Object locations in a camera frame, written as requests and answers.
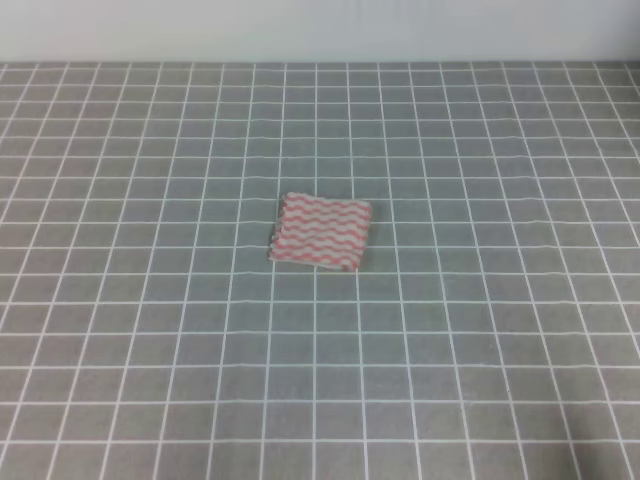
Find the small towel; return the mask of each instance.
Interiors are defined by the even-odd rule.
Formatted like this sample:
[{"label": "small towel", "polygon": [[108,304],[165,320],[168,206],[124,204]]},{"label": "small towel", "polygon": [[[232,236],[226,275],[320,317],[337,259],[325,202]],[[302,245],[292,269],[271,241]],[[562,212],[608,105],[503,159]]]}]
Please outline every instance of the small towel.
[{"label": "small towel", "polygon": [[371,205],[289,193],[276,225],[269,258],[334,270],[358,268],[367,246]]}]

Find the white grid line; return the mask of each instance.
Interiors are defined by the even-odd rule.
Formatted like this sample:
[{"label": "white grid line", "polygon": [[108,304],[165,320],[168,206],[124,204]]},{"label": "white grid line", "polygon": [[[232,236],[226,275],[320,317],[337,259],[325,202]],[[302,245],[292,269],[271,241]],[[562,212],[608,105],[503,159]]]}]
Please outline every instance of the white grid line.
[{"label": "white grid line", "polygon": [[[192,76],[193,76],[193,68],[189,69],[189,82],[187,83],[187,94],[189,93],[189,87],[191,85]],[[185,112],[186,106],[187,106],[187,104],[185,103],[183,105],[183,108],[182,108],[182,117],[180,118],[180,123],[178,124],[178,132],[180,132],[182,130],[182,125],[183,125],[182,122],[183,122],[184,112]],[[176,142],[174,153],[171,156],[171,165],[169,167],[169,176],[171,176],[171,172],[173,171],[173,168],[174,168],[174,165],[175,165],[175,158],[176,158],[177,149],[178,149],[178,144]],[[170,182],[167,182],[167,186],[166,186],[167,191],[165,191],[165,197],[166,197],[166,194],[167,194],[168,189],[169,189],[169,183]],[[160,208],[159,218],[162,218],[162,212],[164,211],[164,205],[165,204],[163,203],[162,207]],[[203,205],[203,202],[201,201],[200,202],[200,209],[198,210],[198,220],[200,219],[200,216],[202,215],[202,205]],[[194,237],[194,240],[193,240],[194,245],[195,245],[195,243],[197,241],[197,229],[199,228],[199,226],[200,226],[199,224],[197,224],[197,226],[196,226],[196,236]],[[160,233],[160,225],[158,225],[156,227],[155,237],[154,237],[154,240],[153,240],[153,248],[151,250],[151,255],[149,257],[149,265],[147,267],[147,273],[149,273],[149,270],[151,270],[153,258],[154,258],[155,252],[157,252],[157,243],[158,243],[159,233]],[[178,326],[178,334],[177,334],[177,337],[176,337],[175,351],[174,351],[174,354],[173,354],[174,355],[173,356],[173,365],[178,363],[178,353],[180,351],[180,340],[181,340],[181,334],[182,334],[182,326],[184,324],[184,314],[185,314],[186,305],[187,305],[187,303],[186,303],[187,302],[187,295],[189,295],[189,286],[191,285],[191,278],[192,278],[191,273],[193,271],[193,262],[194,262],[194,259],[195,259],[195,255],[196,255],[196,250],[195,250],[195,248],[193,248],[192,251],[191,251],[191,258],[189,260],[189,273],[187,275],[187,284],[186,284],[185,290],[184,290],[184,298],[183,298],[183,302],[182,302],[183,303],[182,311],[180,313],[180,325]],[[144,292],[146,292],[146,283],[145,283],[145,286],[143,287],[142,291],[143,291],[142,295],[144,296]],[[136,326],[137,326],[137,324],[139,322],[139,317],[141,315],[141,312],[142,312],[142,308],[139,309],[138,315],[136,316]],[[133,338],[131,339],[131,346],[129,348],[130,348],[130,351],[133,349]],[[127,370],[125,369],[125,372],[122,375],[122,381],[121,381],[121,384],[120,384],[120,392],[118,393],[118,398],[121,398],[122,392],[124,390],[124,382],[125,382],[126,373],[127,373]],[[173,382],[174,382],[174,379],[175,379],[175,373],[176,373],[175,368],[172,368],[171,369],[171,374],[169,375],[169,385],[168,385],[168,388],[167,388],[167,404],[164,407],[164,411],[162,413],[162,423],[160,425],[160,440],[161,441],[164,439],[164,435],[165,435],[165,432],[166,432],[167,417],[169,415],[169,404],[168,404],[168,401],[171,398],[171,390],[173,389]],[[113,431],[115,429],[115,424],[116,424],[116,418],[115,418],[115,415],[114,415],[113,423],[112,423],[112,430],[111,430],[111,432],[109,434],[109,439],[110,440],[113,437]],[[154,480],[158,477],[158,469],[160,467],[160,459],[161,459],[161,457],[162,457],[162,444],[160,444],[160,446],[158,447],[158,450],[157,450],[156,456],[155,456],[155,463],[154,463],[154,466],[153,466],[153,476],[152,476],[152,478]]]},{"label": "white grid line", "polygon": [[[380,78],[380,64],[378,64],[378,78]],[[390,174],[390,168],[389,168],[389,150],[388,150],[388,146],[387,146],[387,134],[386,134],[386,126],[384,125],[384,109],[381,107],[380,108],[380,113],[382,115],[382,138],[384,140],[384,151],[385,151],[385,157],[386,157],[386,162],[387,162],[387,174]],[[393,191],[391,188],[391,178],[389,177],[388,181],[388,188],[389,188],[389,197],[393,200]],[[394,212],[393,212],[393,208],[390,211],[391,214],[391,223],[394,223]],[[404,302],[403,302],[403,293],[402,293],[402,277],[400,276],[400,272],[399,272],[399,265],[400,265],[400,255],[398,253],[398,237],[397,237],[397,232],[396,232],[396,226],[395,224],[393,224],[392,227],[392,233],[393,233],[393,245],[394,245],[394,252],[395,252],[395,257],[396,257],[396,278],[397,278],[397,282],[398,282],[398,296],[399,296],[399,300],[400,300],[400,317],[402,318],[402,331],[403,331],[403,340],[404,340],[404,354],[405,354],[405,363],[406,363],[406,368],[407,368],[407,376],[409,378],[409,397],[411,398],[411,400],[413,400],[413,379],[412,379],[412,375],[411,375],[411,361],[409,358],[409,342],[407,340],[407,323],[406,323],[406,319],[405,319],[405,315],[404,315]],[[416,469],[417,469],[417,474],[418,474],[418,480],[422,480],[422,459],[420,458],[420,447],[418,445],[418,425],[417,425],[417,421],[416,421],[416,409],[415,409],[415,403],[411,403],[411,422],[413,424],[413,439],[415,442],[415,455],[416,455]]]},{"label": "white grid line", "polygon": [[[347,66],[347,86],[349,85],[349,67]],[[347,102],[349,101],[349,91],[347,90]],[[348,111],[349,114],[349,135],[351,135],[351,111]],[[353,152],[353,142],[349,140],[349,153]],[[353,175],[353,159],[350,159],[350,173]],[[355,180],[351,181],[351,195],[353,198],[355,197]],[[355,271],[355,281],[356,281],[356,314],[358,320],[358,330],[355,332],[358,335],[358,361],[360,362],[360,367],[358,369],[358,376],[360,380],[360,413],[361,413],[361,422],[362,422],[362,450],[363,450],[363,461],[364,461],[364,480],[369,480],[369,446],[368,446],[368,435],[367,435],[367,409],[365,403],[365,385],[364,385],[364,367],[362,364],[364,363],[364,350],[362,347],[362,309],[360,304],[360,272],[359,270]]]},{"label": "white grid line", "polygon": [[[284,70],[284,74],[283,74],[283,80],[284,85],[287,84],[287,70],[285,68]],[[286,90],[283,89],[282,90],[282,113],[284,115],[284,97],[286,95]],[[284,131],[284,123],[280,126],[280,132],[282,136],[282,132]],[[278,159],[278,170],[280,170],[282,165],[282,139],[280,140],[280,158]],[[280,179],[278,178],[278,187],[276,189],[276,207],[275,207],[275,214],[276,214],[276,218],[279,214],[279,209],[278,209],[278,200],[280,199]],[[239,205],[238,206],[238,222],[240,221],[240,210],[241,210],[242,206]],[[264,459],[265,459],[265,440],[267,438],[267,410],[268,410],[268,403],[267,403],[267,399],[269,398],[269,377],[270,377],[270,373],[271,373],[271,332],[273,330],[273,300],[274,300],[274,292],[275,292],[275,272],[276,272],[276,264],[275,262],[271,265],[271,290],[270,290],[270,301],[269,301],[269,325],[267,328],[267,359],[266,359],[266,367],[265,367],[265,376],[264,376],[264,396],[262,398],[263,400],[263,405],[262,405],[262,430],[261,430],[261,438],[260,438],[260,467],[258,469],[258,480],[262,480],[263,476],[264,476]]]},{"label": "white grid line", "polygon": [[[526,141],[525,141],[525,146],[526,146],[526,148],[528,150],[529,146],[528,146],[528,143]],[[534,169],[535,172],[537,172],[537,169],[536,169],[535,165],[533,165],[533,169]],[[537,178],[536,181],[538,182],[538,187],[541,189],[542,187],[540,185],[540,179]],[[549,206],[547,205],[547,201],[546,200],[544,200],[544,208],[547,211],[547,215],[549,215],[549,217],[550,217],[551,214],[549,212]],[[556,241],[558,241],[558,234],[556,232],[555,226],[551,225],[551,229],[553,231],[553,235],[556,238]],[[567,262],[566,262],[565,257],[564,257],[564,253],[562,251],[560,251],[559,253],[560,253],[560,259],[562,260],[562,264],[563,264],[565,270],[568,270]],[[573,279],[570,276],[568,277],[568,281],[569,281],[569,287],[571,289],[571,294],[572,294],[573,298],[577,299],[578,296],[576,294],[576,290],[575,290],[575,286],[574,286],[574,283],[573,283]],[[586,332],[587,331],[587,325],[586,325],[586,322],[584,320],[584,316],[582,314],[582,310],[581,309],[578,309],[578,315],[580,317],[580,322],[582,323],[582,328]],[[593,348],[593,344],[592,344],[591,340],[587,339],[587,343],[589,344],[589,349],[591,351],[591,355],[593,356],[593,359],[594,359],[595,364],[596,364],[596,370],[598,372],[598,376],[599,376],[599,379],[600,379],[600,383],[602,385],[602,389],[603,389],[604,394],[605,394],[605,398],[607,399],[607,402],[608,402],[609,412],[610,412],[610,415],[612,417],[614,427],[616,429],[616,434],[618,436],[618,441],[620,441],[621,438],[622,438],[622,436],[620,434],[620,428],[618,427],[618,423],[617,423],[616,418],[615,418],[615,412],[613,411],[613,407],[611,406],[611,403],[610,403],[609,391],[608,391],[607,385],[606,385],[606,383],[604,381],[604,376],[602,375],[602,371],[600,369],[600,366],[598,365],[598,358],[596,357],[595,350]],[[624,448],[622,448],[621,450],[622,450],[622,454],[623,454],[624,459],[625,459],[625,463],[626,463],[627,470],[629,472],[630,478],[633,479],[635,477],[634,477],[633,471],[631,469],[631,464],[629,463],[629,458],[627,456],[627,452],[626,452],[626,450]]]},{"label": "white grid line", "polygon": [[[253,71],[252,71],[252,82],[255,81],[256,78],[256,69],[255,69],[255,65],[253,67]],[[249,104],[249,117],[251,117],[251,108],[252,108],[252,104]],[[246,167],[247,167],[247,151],[249,148],[249,140],[248,138],[245,138],[245,147],[244,147],[244,161],[242,162],[242,179],[240,180],[240,196],[242,197],[242,191],[244,188],[244,174],[246,172]],[[240,206],[238,206],[238,212],[236,215],[236,227],[235,227],[235,239],[233,242],[234,248],[233,248],[233,253],[231,255],[231,271],[233,271],[233,267],[235,266],[235,262],[236,262],[236,254],[237,254],[237,249],[235,248],[235,246],[238,244],[238,232],[240,230],[240,224],[238,223],[240,221]],[[227,336],[226,336],[226,332],[228,330],[229,327],[229,310],[231,307],[231,294],[232,294],[232,289],[233,289],[233,274],[231,274],[231,276],[229,277],[229,286],[227,287],[229,289],[229,292],[227,294],[227,309],[225,312],[225,317],[224,317],[224,333],[225,335],[223,335],[222,337],[222,347],[220,350],[220,362],[224,362],[224,355],[225,355],[225,351],[226,351],[226,340],[227,340]],[[216,387],[216,400],[220,398],[220,389],[222,386],[222,375],[218,375],[218,385]],[[216,438],[216,427],[217,427],[217,421],[218,421],[218,409],[216,408],[213,411],[213,420],[211,422],[211,446],[209,447],[209,458],[207,460],[207,473],[206,473],[206,478],[210,478],[212,475],[212,468],[213,468],[213,444]]]},{"label": "white grid line", "polygon": [[[56,96],[57,96],[57,94],[58,94],[58,92],[59,92],[60,86],[58,86],[58,89],[56,90]],[[48,109],[47,109],[47,113],[45,114],[45,118],[46,118],[46,116],[48,116],[48,114],[51,112],[51,109],[53,108],[53,104],[54,104],[54,102],[53,102],[53,101],[49,104],[49,107],[48,107]],[[75,124],[75,126],[74,126],[74,129],[75,129],[75,128],[77,128],[77,126],[78,126],[78,122],[76,122],[76,124]],[[61,170],[62,170],[62,163],[60,163],[60,166],[59,166],[59,168],[58,168],[58,170],[57,170],[57,174],[59,174]],[[45,202],[45,205],[46,205],[46,203],[50,200],[50,198],[51,198],[51,194],[52,194],[52,193],[53,193],[53,185],[51,185],[51,189],[49,190],[49,195],[47,196],[47,201]],[[35,228],[35,232],[33,233],[33,237],[31,238],[30,246],[31,246],[31,245],[33,245],[33,243],[35,242],[35,238],[36,238],[36,236],[37,236],[37,233],[38,233],[38,231],[39,231],[39,229],[40,229],[40,226],[42,225],[41,221],[42,221],[42,218],[44,217],[44,212],[45,212],[45,211],[46,211],[46,208],[43,208],[42,213],[41,213],[40,218],[39,218],[39,222],[37,223],[36,228]],[[67,262],[68,262],[68,260],[69,260],[69,257],[70,257],[70,252],[69,252],[69,253],[66,255],[66,257],[65,257],[65,262],[64,262],[64,263],[65,263],[65,267],[66,267],[66,265],[67,265]],[[26,256],[25,256],[25,258],[23,259],[23,262],[22,262],[22,264],[21,264],[21,266],[20,266],[20,272],[22,272],[22,271],[24,270],[24,267],[25,267],[25,265],[26,265],[26,261],[27,261],[27,259],[26,259]],[[54,292],[54,295],[53,295],[53,297],[52,297],[52,298],[55,298],[55,297],[56,297],[56,295],[58,294],[58,291],[59,291],[59,289],[60,289],[60,285],[62,284],[62,278],[63,278],[63,277],[62,277],[62,275],[61,275],[61,276],[60,276],[60,278],[58,279],[58,281],[56,282],[55,292]],[[15,296],[15,293],[16,293],[17,289],[18,289],[18,280],[16,280],[16,282],[14,283],[13,288],[12,288],[12,290],[11,290],[11,293],[10,293],[10,295],[9,295],[9,301],[10,301],[10,302],[11,302],[11,300],[13,300],[13,298],[14,298],[14,296]],[[46,325],[48,324],[49,318],[50,318],[50,316],[51,316],[51,311],[52,311],[52,309],[53,309],[53,306],[50,306],[50,307],[47,309],[47,314],[46,314],[46,318],[45,318],[45,327],[43,327],[43,331],[44,331],[44,329],[46,328]],[[6,313],[7,313],[7,309],[5,309],[5,312],[3,312],[2,320],[0,321],[0,330],[2,330],[2,328],[3,328],[3,326],[4,326],[4,322],[6,321]],[[37,359],[38,354],[39,354],[39,352],[40,352],[40,347],[42,346],[43,339],[44,339],[44,337],[43,337],[42,335],[40,335],[40,336],[38,337],[38,341],[37,341],[37,344],[36,344],[36,348],[35,348],[35,351],[34,351],[34,354],[33,354],[32,360],[31,360],[31,366],[32,366],[32,367],[33,367],[33,366],[35,365],[35,363],[36,363],[36,359]],[[20,401],[24,400],[24,397],[25,397],[25,395],[26,395],[26,392],[27,392],[27,385],[28,385],[28,383],[29,383],[29,381],[30,381],[30,379],[31,379],[31,372],[32,372],[32,370],[27,371],[27,377],[26,377],[26,379],[25,379],[25,383],[24,383],[24,385],[23,385],[23,387],[22,387],[22,390],[21,390],[21,392],[20,392]],[[16,426],[17,421],[18,421],[18,416],[20,415],[20,410],[21,410],[21,405],[20,405],[20,403],[19,403],[19,404],[18,404],[18,406],[17,406],[17,407],[16,407],[16,409],[15,409],[15,412],[14,412],[14,414],[13,414],[13,418],[12,418],[12,420],[11,420],[11,424],[10,424],[10,426],[9,426],[9,430],[8,430],[8,432],[7,432],[7,441],[10,441],[10,440],[12,439],[12,437],[13,437],[13,434],[14,434],[14,431],[15,431],[15,426]],[[64,421],[63,421],[63,422],[61,422],[61,424],[60,424],[60,433],[59,433],[59,435],[58,435],[58,438],[60,438],[60,437],[62,436],[62,428],[63,428],[63,426],[64,426],[63,424],[64,424]],[[7,452],[7,448],[4,448],[4,449],[2,450],[2,453],[0,454],[0,469],[2,468],[2,465],[3,465],[3,463],[4,463],[4,459],[6,458],[6,452]],[[52,470],[52,469],[53,469],[53,459],[55,458],[55,452],[56,452],[56,450],[54,449],[54,452],[53,452],[53,456],[52,456],[52,460],[51,460],[51,464],[50,464],[50,468],[49,468],[49,470]]]},{"label": "white grid line", "polygon": [[[440,77],[443,79],[444,81],[444,74],[442,72],[442,68],[440,69]],[[414,112],[416,114],[416,121],[418,118],[418,112],[416,107],[414,106]],[[449,104],[447,103],[447,114],[449,116],[449,118],[451,119],[451,109],[449,107]],[[426,171],[426,167],[424,166],[424,161],[422,163],[423,165],[423,175],[424,175],[424,183],[425,186],[427,188],[427,192],[430,193],[429,190],[429,182],[427,179],[427,171]],[[433,206],[431,204],[431,202],[429,202],[429,217],[433,219]],[[459,402],[460,402],[460,411],[462,414],[462,425],[464,427],[464,435],[465,435],[465,441],[466,441],[466,447],[467,447],[467,459],[469,461],[469,469],[471,472],[471,480],[475,480],[476,478],[476,472],[475,472],[475,462],[474,462],[474,458],[473,458],[473,452],[471,449],[471,443],[470,443],[470,434],[469,434],[469,424],[467,421],[467,412],[465,410],[465,406],[464,406],[464,395],[462,393],[462,384],[460,381],[460,370],[458,368],[458,360],[457,360],[457,354],[456,354],[456,350],[455,350],[455,345],[453,342],[453,335],[452,335],[452,331],[453,329],[451,328],[451,318],[449,316],[449,306],[448,306],[448,302],[446,302],[446,298],[447,298],[447,293],[445,290],[445,283],[444,283],[444,276],[442,274],[442,260],[440,258],[440,251],[438,249],[438,240],[437,240],[437,233],[435,230],[435,225],[432,224],[432,233],[433,233],[433,238],[434,238],[434,243],[436,245],[436,259],[438,262],[438,270],[440,271],[440,288],[442,289],[442,298],[445,300],[445,317],[447,320],[447,330],[449,331],[449,346],[451,348],[451,355],[452,355],[452,360],[453,360],[453,364],[454,364],[454,369],[455,369],[455,375],[456,375],[456,388],[458,390],[458,398],[459,398]]]},{"label": "white grid line", "polygon": [[[475,72],[473,70],[471,72],[471,75],[473,76],[474,82],[476,82],[476,75],[475,75]],[[484,108],[482,106],[480,108],[481,108],[481,111],[482,111],[482,117],[486,121]],[[494,164],[495,164],[495,167],[496,167],[498,180],[500,182],[500,188],[502,190],[502,194],[506,197],[506,193],[505,193],[505,189],[504,189],[504,182],[503,182],[502,176],[500,175],[500,169],[498,167],[498,163],[497,163],[497,160],[495,158],[495,150],[494,150],[494,147],[493,147],[493,143],[491,142],[490,145],[491,145],[491,152],[494,154]],[[514,223],[513,223],[513,218],[512,218],[512,215],[511,215],[510,206],[507,206],[507,214],[509,215],[509,220],[510,220],[510,223],[511,223],[511,231],[512,231],[513,236],[514,236],[515,241],[516,241],[516,250],[518,251],[518,257],[519,257],[519,260],[520,260],[520,265],[521,265],[521,267],[522,267],[522,269],[524,271],[527,271],[526,262],[524,260],[524,257],[522,256],[522,249],[520,247],[520,242],[518,240],[518,235],[517,235],[517,232],[515,230]],[[478,257],[482,258],[482,256],[480,255],[480,250],[479,249],[478,249]],[[533,290],[531,288],[531,282],[529,281],[529,275],[525,275],[524,278],[525,278],[525,282],[526,282],[526,285],[527,285],[527,291],[529,293],[529,298],[533,299],[534,296],[533,296]],[[489,311],[491,313],[491,322],[492,322],[493,330],[494,330],[495,336],[496,336],[496,344],[498,345],[498,348],[500,349],[500,363],[503,366],[504,381],[505,381],[505,384],[507,385],[507,393],[508,393],[508,398],[509,398],[508,401],[509,401],[510,408],[511,408],[511,416],[512,416],[512,419],[513,419],[514,428],[515,428],[515,431],[516,431],[516,438],[517,438],[518,444],[519,444],[518,448],[520,450],[520,458],[522,460],[522,466],[523,466],[523,468],[525,470],[525,475],[528,476],[527,465],[526,465],[526,461],[525,461],[524,452],[523,452],[523,449],[522,449],[522,439],[521,439],[520,431],[519,431],[518,418],[517,418],[517,415],[516,415],[516,412],[515,412],[515,408],[514,408],[514,403],[515,402],[513,400],[513,396],[511,395],[511,391],[510,391],[510,388],[509,388],[509,377],[507,375],[507,370],[504,368],[504,359],[503,359],[503,355],[502,355],[502,351],[501,351],[501,347],[500,347],[500,336],[499,336],[498,329],[496,327],[493,304],[489,305]],[[540,333],[544,332],[544,329],[542,328],[542,324],[540,322],[540,315],[539,315],[538,309],[534,308],[533,309],[533,313],[534,313],[534,316],[535,316],[535,319],[536,319],[536,326],[538,327],[538,331]],[[551,382],[553,383],[554,393],[556,395],[556,398],[560,399],[561,398],[560,397],[560,390],[558,388],[558,382],[557,382],[557,379],[556,379],[555,371],[553,370],[553,368],[551,368],[552,365],[553,365],[553,362],[551,361],[551,355],[549,354],[549,347],[548,347],[547,342],[546,342],[546,337],[544,337],[544,335],[541,335],[540,338],[541,338],[541,341],[542,341],[541,342],[542,343],[542,348],[544,349],[547,365],[549,365],[549,367],[550,367],[549,370],[550,370],[550,374],[551,374],[550,375],[551,376]],[[561,418],[562,418],[564,431],[565,431],[565,433],[567,435],[567,439],[568,439],[568,443],[569,443],[569,449],[571,451],[571,459],[572,459],[572,462],[573,462],[574,471],[576,472],[578,480],[581,480],[582,479],[582,473],[580,471],[580,466],[579,466],[578,459],[576,457],[575,449],[574,449],[574,446],[573,446],[573,439],[572,439],[571,431],[569,429],[569,424],[567,422],[564,406],[561,403],[560,403],[560,415],[561,415]]]}]

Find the white wall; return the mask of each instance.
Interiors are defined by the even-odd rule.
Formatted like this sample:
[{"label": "white wall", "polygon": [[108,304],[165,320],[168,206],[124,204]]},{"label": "white wall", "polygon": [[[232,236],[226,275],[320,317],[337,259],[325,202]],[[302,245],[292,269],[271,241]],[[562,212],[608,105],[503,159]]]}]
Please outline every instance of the white wall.
[{"label": "white wall", "polygon": [[638,59],[640,0],[4,0],[2,60]]}]

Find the folded cloth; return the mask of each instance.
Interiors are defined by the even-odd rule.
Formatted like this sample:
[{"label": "folded cloth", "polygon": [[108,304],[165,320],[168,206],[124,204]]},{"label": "folded cloth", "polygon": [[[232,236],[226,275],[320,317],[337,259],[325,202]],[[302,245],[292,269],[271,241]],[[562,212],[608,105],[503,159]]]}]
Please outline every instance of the folded cloth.
[{"label": "folded cloth", "polygon": [[269,252],[274,262],[356,270],[367,246],[371,205],[304,193],[284,196]]}]

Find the gray grid mat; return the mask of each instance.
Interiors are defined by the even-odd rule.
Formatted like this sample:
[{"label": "gray grid mat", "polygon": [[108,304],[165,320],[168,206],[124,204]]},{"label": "gray grid mat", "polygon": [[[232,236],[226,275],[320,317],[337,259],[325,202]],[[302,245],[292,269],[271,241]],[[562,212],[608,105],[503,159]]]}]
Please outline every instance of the gray grid mat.
[{"label": "gray grid mat", "polygon": [[0,479],[640,477],[637,64],[1,67]]}]

